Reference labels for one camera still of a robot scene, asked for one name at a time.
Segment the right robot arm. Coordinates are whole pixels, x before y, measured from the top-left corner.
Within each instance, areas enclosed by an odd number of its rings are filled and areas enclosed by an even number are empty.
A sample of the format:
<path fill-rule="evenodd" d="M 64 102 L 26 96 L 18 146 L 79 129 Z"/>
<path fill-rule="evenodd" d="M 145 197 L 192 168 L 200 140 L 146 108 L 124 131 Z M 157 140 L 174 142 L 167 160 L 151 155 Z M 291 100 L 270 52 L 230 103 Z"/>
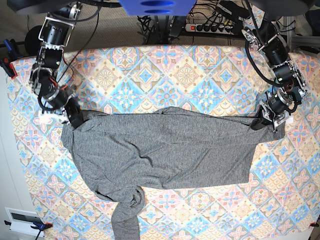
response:
<path fill-rule="evenodd" d="M 39 116 L 55 118 L 74 129 L 83 124 L 83 113 L 71 89 L 58 84 L 57 75 L 81 9 L 82 4 L 75 2 L 47 14 L 38 35 L 40 47 L 29 78 L 40 106 Z"/>

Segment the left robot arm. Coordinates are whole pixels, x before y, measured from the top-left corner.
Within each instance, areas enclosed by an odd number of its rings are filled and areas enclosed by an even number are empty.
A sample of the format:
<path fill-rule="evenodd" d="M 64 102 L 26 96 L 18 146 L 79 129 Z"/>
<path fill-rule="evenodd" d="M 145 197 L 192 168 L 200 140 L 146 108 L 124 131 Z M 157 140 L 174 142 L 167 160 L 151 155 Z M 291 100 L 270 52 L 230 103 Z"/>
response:
<path fill-rule="evenodd" d="M 266 93 L 267 100 L 259 102 L 259 108 L 250 124 L 252 130 L 260 130 L 272 125 L 273 130 L 287 121 L 291 114 L 302 104 L 307 95 L 306 81 L 289 56 L 289 47 L 281 36 L 281 30 L 276 21 L 263 20 L 258 27 L 252 7 L 246 0 L 246 6 L 252 19 L 254 30 L 244 27 L 245 52 L 256 73 L 267 84 L 276 88 L 274 93 Z M 256 46 L 271 68 L 274 79 L 268 79 L 259 70 L 251 57 L 249 46 Z"/>

